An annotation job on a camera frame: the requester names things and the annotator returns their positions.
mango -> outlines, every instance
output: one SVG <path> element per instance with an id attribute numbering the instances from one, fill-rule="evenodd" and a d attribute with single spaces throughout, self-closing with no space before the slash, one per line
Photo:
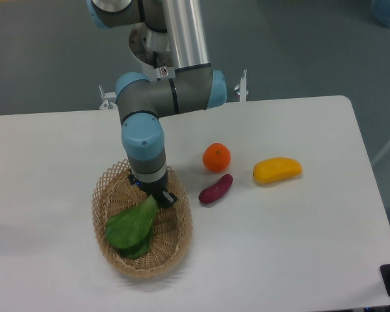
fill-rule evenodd
<path id="1" fill-rule="evenodd" d="M 275 157 L 257 163 L 253 169 L 254 179 L 258 183 L 273 183 L 290 179 L 302 173 L 301 164 L 290 158 Z"/>

green leaf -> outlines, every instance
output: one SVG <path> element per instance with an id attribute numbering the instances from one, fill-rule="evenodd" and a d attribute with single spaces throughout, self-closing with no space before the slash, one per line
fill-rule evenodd
<path id="1" fill-rule="evenodd" d="M 105 238 L 111 246 L 119 249 L 140 243 L 148 234 L 157 211 L 156 201 L 152 196 L 147 197 L 136 207 L 110 217 L 105 228 Z"/>
<path id="2" fill-rule="evenodd" d="M 140 256 L 146 254 L 150 249 L 150 242 L 153 238 L 153 226 L 150 227 L 149 233 L 143 238 L 141 242 L 127 249 L 120 249 L 118 252 L 122 257 L 137 259 Z"/>

purple sweet potato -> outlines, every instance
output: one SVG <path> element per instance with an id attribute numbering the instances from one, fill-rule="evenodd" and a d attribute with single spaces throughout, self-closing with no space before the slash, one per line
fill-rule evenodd
<path id="1" fill-rule="evenodd" d="M 202 190 L 198 199 L 206 205 L 213 203 L 226 194 L 231 184 L 233 184 L 233 176 L 226 174 L 217 183 Z"/>

floor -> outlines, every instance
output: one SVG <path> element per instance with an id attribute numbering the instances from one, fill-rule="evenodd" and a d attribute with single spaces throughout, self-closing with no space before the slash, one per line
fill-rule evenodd
<path id="1" fill-rule="evenodd" d="M 371 16 L 369 0 L 201 7 L 230 101 L 247 68 L 250 100 L 341 94 L 353 103 L 370 158 L 390 138 L 390 29 Z M 0 2 L 0 114 L 97 109 L 98 84 L 110 92 L 121 74 L 140 70 L 130 29 L 97 29 L 85 1 Z M 374 173 L 390 219 L 390 153 Z"/>

wicker basket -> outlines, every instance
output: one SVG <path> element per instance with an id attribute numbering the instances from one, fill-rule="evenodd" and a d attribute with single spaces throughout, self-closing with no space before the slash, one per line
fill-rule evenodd
<path id="1" fill-rule="evenodd" d="M 129 169 L 128 161 L 124 160 L 99 179 L 92 200 L 94 231 L 103 255 L 117 270 L 130 276 L 149 278 L 166 272 L 186 254 L 192 237 L 192 217 L 185 190 L 174 171 L 168 168 L 168 191 L 173 192 L 178 201 L 156 214 L 154 236 L 146 255 L 135 260 L 121 257 L 105 239 L 107 220 L 146 198 L 146 193 L 130 185 Z"/>

